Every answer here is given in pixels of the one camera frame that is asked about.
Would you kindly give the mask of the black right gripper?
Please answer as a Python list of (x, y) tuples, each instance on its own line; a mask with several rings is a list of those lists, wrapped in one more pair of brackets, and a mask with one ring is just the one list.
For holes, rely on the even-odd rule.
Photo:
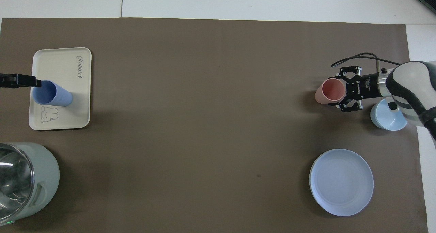
[(359, 66), (340, 68), (335, 78), (345, 82), (354, 82), (354, 99), (345, 96), (339, 102), (328, 104), (329, 106), (335, 106), (341, 112), (360, 111), (364, 109), (361, 99), (382, 97), (378, 86), (379, 73), (361, 76), (361, 70)]

